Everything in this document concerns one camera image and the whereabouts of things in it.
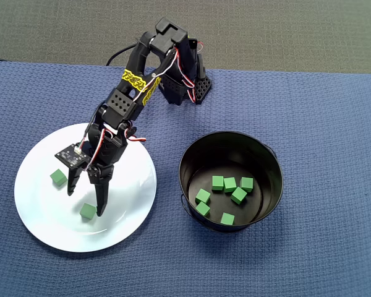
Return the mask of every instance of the blue fabric surface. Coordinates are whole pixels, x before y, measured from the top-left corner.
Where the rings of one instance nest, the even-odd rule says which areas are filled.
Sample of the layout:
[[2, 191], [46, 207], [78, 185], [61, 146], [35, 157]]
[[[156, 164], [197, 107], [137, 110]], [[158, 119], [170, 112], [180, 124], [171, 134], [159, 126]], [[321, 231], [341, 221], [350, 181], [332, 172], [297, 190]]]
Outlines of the blue fabric surface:
[[[157, 91], [135, 123], [158, 177], [142, 226], [87, 254], [35, 239], [14, 203], [23, 158], [88, 121], [122, 72], [0, 62], [0, 296], [371, 296], [371, 75], [210, 70], [202, 106]], [[276, 210], [231, 235], [188, 217], [177, 177], [187, 146], [225, 129], [271, 146], [284, 174]]]

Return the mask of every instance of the circuit board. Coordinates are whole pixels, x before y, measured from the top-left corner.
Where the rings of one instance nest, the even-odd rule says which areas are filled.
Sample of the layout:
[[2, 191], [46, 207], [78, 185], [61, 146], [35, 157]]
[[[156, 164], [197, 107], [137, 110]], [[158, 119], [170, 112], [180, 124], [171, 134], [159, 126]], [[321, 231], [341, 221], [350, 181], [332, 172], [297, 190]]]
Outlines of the circuit board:
[[75, 145], [72, 144], [55, 154], [55, 157], [69, 167], [69, 169], [79, 168], [83, 163], [88, 164], [91, 160], [84, 152], [77, 153], [74, 148]]

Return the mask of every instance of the green block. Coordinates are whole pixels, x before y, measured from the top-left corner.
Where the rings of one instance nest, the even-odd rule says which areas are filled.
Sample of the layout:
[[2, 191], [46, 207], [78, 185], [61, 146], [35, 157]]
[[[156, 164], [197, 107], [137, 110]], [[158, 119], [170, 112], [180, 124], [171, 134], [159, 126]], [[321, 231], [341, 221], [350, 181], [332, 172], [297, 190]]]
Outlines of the green block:
[[241, 188], [237, 187], [236, 190], [231, 195], [232, 201], [236, 202], [237, 204], [241, 204], [243, 199], [245, 199], [247, 193], [243, 191]]
[[242, 178], [241, 188], [246, 192], [250, 193], [253, 189], [253, 179], [252, 178]]
[[233, 192], [236, 189], [235, 178], [224, 178], [224, 192]]
[[198, 204], [197, 210], [201, 215], [206, 217], [208, 215], [209, 211], [210, 211], [210, 207], [207, 206], [206, 204], [204, 204], [203, 202], [201, 202], [201, 203]]
[[234, 215], [225, 212], [221, 217], [221, 223], [224, 225], [232, 225], [234, 223], [234, 218]]
[[199, 190], [197, 196], [195, 197], [195, 202], [203, 202], [205, 204], [208, 203], [210, 197], [210, 193], [208, 191], [205, 191], [204, 189]]
[[93, 216], [96, 214], [96, 207], [90, 204], [84, 203], [80, 210], [81, 217], [92, 220]]
[[62, 186], [67, 181], [66, 175], [60, 169], [56, 170], [50, 177], [57, 186]]
[[213, 175], [211, 177], [211, 189], [214, 191], [222, 191], [224, 189], [224, 176]]

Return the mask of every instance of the yellow tape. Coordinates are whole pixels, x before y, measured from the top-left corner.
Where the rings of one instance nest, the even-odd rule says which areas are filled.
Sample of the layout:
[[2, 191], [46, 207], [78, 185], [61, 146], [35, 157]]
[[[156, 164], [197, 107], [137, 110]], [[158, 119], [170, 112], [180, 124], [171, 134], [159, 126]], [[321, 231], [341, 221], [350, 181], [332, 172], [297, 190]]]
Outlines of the yellow tape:
[[122, 79], [129, 82], [134, 88], [141, 91], [144, 86], [146, 85], [146, 82], [139, 76], [136, 76], [132, 73], [132, 71], [129, 71], [125, 69], [124, 74], [122, 75]]
[[158, 77], [154, 84], [153, 84], [153, 87], [151, 89], [149, 89], [149, 91], [147, 92], [147, 94], [144, 96], [143, 98], [143, 106], [146, 106], [147, 102], [149, 101], [151, 95], [154, 93], [155, 89], [157, 88], [157, 86], [160, 84], [160, 81], [161, 81], [161, 77]]

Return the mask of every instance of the black bowl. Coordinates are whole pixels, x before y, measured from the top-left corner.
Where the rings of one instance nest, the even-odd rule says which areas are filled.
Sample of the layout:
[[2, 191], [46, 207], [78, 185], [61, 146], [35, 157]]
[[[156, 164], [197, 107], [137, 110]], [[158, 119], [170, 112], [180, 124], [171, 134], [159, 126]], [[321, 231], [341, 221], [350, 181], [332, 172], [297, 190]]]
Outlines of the black bowl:
[[[237, 205], [231, 193], [211, 190], [213, 175], [254, 178], [254, 188], [245, 201]], [[251, 136], [237, 132], [216, 132], [196, 140], [180, 162], [179, 179], [189, 215], [205, 227], [220, 232], [235, 232], [256, 223], [278, 205], [283, 192], [283, 174], [275, 153]], [[210, 213], [204, 217], [195, 209], [200, 189], [211, 193]], [[233, 225], [221, 224], [223, 212], [235, 216]]]

